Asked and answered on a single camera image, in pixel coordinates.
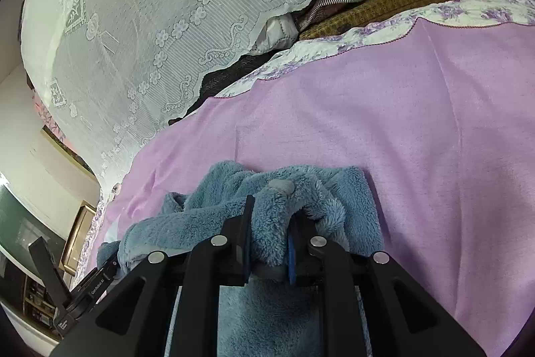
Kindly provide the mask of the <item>blue fleece garment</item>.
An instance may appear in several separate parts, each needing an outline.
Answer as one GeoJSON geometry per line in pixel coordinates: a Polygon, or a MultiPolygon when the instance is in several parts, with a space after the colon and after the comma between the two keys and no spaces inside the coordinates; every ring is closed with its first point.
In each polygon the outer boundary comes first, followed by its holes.
{"type": "Polygon", "coordinates": [[[292,215],[305,210],[316,232],[346,251],[370,256],[383,249],[376,204],[361,169],[290,166],[254,172],[234,161],[215,164],[188,194],[168,193],[160,212],[131,225],[116,241],[103,242],[102,266],[118,256],[125,276],[155,250],[190,251],[218,234],[226,219],[241,215],[248,196],[252,212],[252,258],[259,263],[249,283],[219,292],[220,356],[319,356],[319,307],[315,290],[284,279],[287,231],[292,215]]]}

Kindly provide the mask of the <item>pink patterned cloth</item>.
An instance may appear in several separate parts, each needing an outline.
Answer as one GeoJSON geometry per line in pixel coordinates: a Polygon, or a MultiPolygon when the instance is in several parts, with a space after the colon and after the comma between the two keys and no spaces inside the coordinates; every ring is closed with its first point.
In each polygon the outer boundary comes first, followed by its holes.
{"type": "Polygon", "coordinates": [[[84,170],[86,170],[91,175],[94,175],[93,171],[87,165],[87,163],[76,153],[73,146],[71,145],[71,142],[68,141],[65,133],[61,130],[59,125],[56,123],[51,113],[49,113],[49,110],[46,108],[46,106],[42,103],[39,95],[33,88],[33,85],[29,84],[28,87],[30,88],[32,92],[32,101],[33,101],[34,110],[43,123],[43,128],[42,128],[43,131],[52,139],[52,141],[61,150],[63,150],[79,166],[81,166],[84,170]]]}

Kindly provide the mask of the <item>purple bed sheet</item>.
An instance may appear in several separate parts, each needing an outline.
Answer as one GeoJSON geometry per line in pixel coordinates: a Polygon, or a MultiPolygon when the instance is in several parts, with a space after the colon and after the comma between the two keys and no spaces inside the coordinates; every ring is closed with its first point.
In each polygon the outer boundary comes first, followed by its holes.
{"type": "Polygon", "coordinates": [[[391,253],[489,356],[534,308],[534,29],[453,28],[307,63],[199,110],[137,154],[98,241],[223,160],[366,171],[391,253]]]}

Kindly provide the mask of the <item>white lace cover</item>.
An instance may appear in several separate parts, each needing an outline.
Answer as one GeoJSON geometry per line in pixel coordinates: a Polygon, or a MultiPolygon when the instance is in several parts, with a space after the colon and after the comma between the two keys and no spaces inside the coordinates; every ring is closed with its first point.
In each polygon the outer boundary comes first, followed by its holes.
{"type": "Polygon", "coordinates": [[[25,0],[21,52],[42,102],[102,187],[232,65],[266,22],[312,0],[25,0]]]}

